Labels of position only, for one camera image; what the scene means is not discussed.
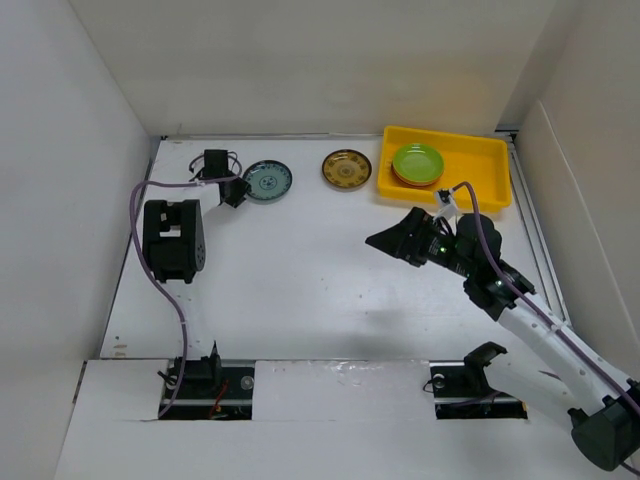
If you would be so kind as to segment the blue patterned plate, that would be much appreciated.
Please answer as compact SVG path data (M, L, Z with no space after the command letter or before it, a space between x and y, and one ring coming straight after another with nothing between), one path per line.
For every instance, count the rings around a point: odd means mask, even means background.
M261 160L251 165L242 179L248 184L248 197L256 202L278 201L293 184L293 173L277 160Z

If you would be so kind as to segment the gold brown patterned plate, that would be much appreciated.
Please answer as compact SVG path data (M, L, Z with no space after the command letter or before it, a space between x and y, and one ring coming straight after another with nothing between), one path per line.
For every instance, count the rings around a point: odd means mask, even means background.
M357 150L340 149L331 152L323 160L321 173L331 187L351 191L368 182L372 164L367 156Z

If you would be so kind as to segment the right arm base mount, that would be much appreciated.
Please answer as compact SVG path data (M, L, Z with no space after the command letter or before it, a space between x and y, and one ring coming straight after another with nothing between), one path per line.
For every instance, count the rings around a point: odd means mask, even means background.
M527 420L525 404L489 385L485 369L507 350L487 342L462 360L429 362L430 378L422 390L434 400L437 420Z

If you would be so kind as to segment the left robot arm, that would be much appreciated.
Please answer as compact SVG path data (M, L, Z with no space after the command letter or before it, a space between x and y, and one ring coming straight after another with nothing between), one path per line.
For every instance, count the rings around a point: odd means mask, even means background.
M189 356L189 309L184 291L204 270L207 257L204 215L239 207L249 192L234 151L206 149L188 164L179 182L146 180L129 200L131 239L142 270L177 314L180 354L174 371L163 376L177 391L185 381Z

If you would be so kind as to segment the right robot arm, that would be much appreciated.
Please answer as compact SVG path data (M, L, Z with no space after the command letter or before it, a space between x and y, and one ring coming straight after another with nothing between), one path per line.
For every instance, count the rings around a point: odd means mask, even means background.
M522 341L550 369L526 370L487 342L466 355L462 381L473 393L502 391L549 414L580 453L614 471L639 450L639 382L606 361L559 320L533 284L501 258L502 236L482 214L450 226L414 207L366 245L412 266L441 266L463 279L469 300Z

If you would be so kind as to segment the orange plate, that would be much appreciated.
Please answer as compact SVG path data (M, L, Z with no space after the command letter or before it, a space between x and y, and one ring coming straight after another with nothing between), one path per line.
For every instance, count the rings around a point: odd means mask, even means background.
M419 169L415 171L392 169L395 177L410 187L427 187L435 184L443 175L443 169Z

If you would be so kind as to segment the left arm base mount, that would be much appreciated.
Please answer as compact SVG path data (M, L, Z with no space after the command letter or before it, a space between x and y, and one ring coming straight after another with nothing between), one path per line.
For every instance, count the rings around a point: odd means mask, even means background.
M159 419L251 420L254 385L253 361L188 360L176 399Z

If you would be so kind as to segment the green plate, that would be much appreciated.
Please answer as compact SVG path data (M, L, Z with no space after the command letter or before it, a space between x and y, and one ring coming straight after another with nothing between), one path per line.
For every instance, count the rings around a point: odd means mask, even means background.
M413 143L400 147L393 156L392 169L415 171L419 169L443 169L444 159L435 148Z

